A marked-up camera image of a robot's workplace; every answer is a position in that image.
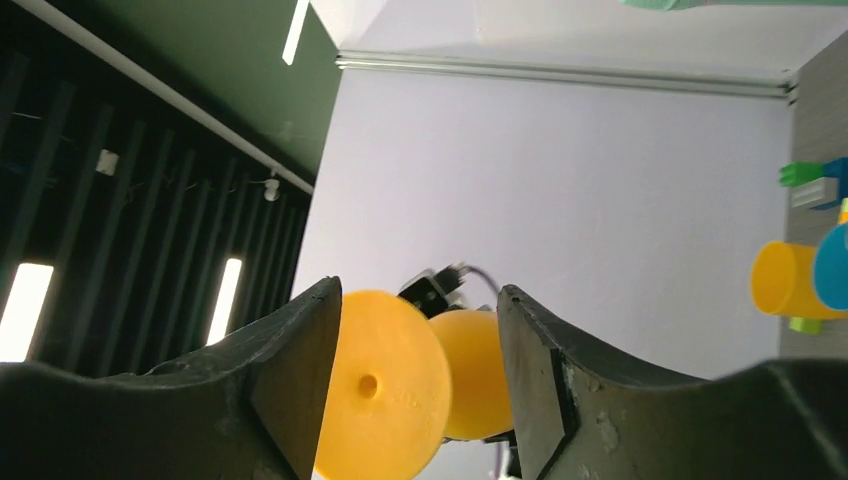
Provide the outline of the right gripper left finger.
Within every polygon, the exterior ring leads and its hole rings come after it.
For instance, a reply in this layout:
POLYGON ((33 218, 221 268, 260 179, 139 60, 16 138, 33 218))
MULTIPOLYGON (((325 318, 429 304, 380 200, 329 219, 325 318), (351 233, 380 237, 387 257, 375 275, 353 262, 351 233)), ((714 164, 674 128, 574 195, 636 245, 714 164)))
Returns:
POLYGON ((149 372, 1 367, 5 479, 308 479, 340 327, 327 277, 149 372))

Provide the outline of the orange wine glass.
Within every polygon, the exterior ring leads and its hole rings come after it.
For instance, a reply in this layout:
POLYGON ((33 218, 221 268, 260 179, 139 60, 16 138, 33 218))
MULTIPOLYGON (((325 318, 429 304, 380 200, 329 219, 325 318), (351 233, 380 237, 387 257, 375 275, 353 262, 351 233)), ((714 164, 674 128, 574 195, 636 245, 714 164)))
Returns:
POLYGON ((427 318, 388 292, 343 295, 318 475, 413 479, 444 440, 478 441, 513 427, 495 312, 427 318))
POLYGON ((814 320, 839 320, 847 313, 829 308, 813 285, 816 249, 773 241, 753 261, 749 277, 754 306, 763 314, 814 320))

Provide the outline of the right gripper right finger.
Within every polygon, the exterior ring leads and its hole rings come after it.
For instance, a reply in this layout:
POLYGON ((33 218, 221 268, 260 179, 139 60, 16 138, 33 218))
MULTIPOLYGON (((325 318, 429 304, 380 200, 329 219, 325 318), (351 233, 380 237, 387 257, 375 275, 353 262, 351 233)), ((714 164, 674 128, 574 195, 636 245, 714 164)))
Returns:
POLYGON ((847 475, 843 360, 769 360, 704 380, 636 358, 514 285, 497 317, 526 479, 847 475))

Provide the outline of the blue wine glass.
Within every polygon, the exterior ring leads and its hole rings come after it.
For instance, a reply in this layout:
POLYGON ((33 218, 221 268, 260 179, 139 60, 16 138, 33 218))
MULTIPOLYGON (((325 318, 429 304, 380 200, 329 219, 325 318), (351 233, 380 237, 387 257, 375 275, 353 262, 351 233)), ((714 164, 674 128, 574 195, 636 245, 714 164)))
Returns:
POLYGON ((813 287, 827 307, 847 310, 847 224, 831 229, 818 246, 813 262, 813 287))

